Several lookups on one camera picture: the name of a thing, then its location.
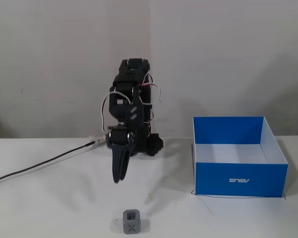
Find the white wall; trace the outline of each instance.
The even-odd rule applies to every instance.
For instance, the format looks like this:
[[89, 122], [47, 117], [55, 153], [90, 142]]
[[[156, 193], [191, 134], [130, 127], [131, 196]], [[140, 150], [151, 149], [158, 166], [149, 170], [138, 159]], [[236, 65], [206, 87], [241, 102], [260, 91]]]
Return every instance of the white wall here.
[[0, 137], [100, 134], [121, 60], [150, 59], [149, 29], [146, 0], [0, 0]]
[[135, 57], [161, 86], [161, 135], [233, 115], [298, 134], [298, 0], [0, 0], [0, 137], [100, 134]]
[[298, 0], [155, 0], [156, 128], [192, 135], [192, 116], [266, 116], [298, 134]]

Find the blue cardboard box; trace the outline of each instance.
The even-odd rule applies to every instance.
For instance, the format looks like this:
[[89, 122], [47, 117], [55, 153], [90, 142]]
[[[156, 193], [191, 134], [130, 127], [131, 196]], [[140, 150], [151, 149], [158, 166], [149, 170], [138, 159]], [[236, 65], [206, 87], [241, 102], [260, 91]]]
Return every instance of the blue cardboard box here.
[[264, 117], [193, 118], [197, 195], [282, 197], [288, 163]]

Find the black robotic arm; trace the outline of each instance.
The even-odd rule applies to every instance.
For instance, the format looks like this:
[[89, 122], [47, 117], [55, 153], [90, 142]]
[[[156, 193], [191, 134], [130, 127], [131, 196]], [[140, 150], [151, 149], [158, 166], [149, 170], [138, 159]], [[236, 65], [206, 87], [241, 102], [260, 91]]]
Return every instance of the black robotic arm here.
[[144, 85], [149, 82], [149, 70], [146, 59], [125, 59], [110, 88], [109, 112], [119, 122], [109, 126], [106, 134], [107, 146], [113, 151], [115, 183], [125, 178], [131, 156], [138, 152], [154, 156], [163, 148], [159, 134], [151, 134], [151, 88]]

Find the white tabletop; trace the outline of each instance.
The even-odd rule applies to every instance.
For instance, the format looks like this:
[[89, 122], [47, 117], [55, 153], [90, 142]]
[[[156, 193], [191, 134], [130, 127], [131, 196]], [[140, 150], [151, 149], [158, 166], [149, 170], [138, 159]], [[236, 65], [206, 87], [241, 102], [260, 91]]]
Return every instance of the white tabletop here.
[[[87, 142], [0, 139], [0, 176]], [[286, 199], [192, 195], [191, 138], [165, 139], [155, 157], [132, 158], [118, 184], [105, 145], [82, 149], [0, 182], [0, 238], [121, 237], [127, 209], [141, 213], [142, 232], [135, 238], [298, 238], [298, 136], [278, 142], [290, 165]]]

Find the small gray block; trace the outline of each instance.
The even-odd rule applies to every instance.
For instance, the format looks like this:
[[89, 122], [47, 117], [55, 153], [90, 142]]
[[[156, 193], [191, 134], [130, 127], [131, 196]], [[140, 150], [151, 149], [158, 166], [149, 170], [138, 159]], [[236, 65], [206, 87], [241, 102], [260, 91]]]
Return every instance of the small gray block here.
[[124, 211], [124, 233], [137, 234], [140, 232], [140, 212], [137, 209]]

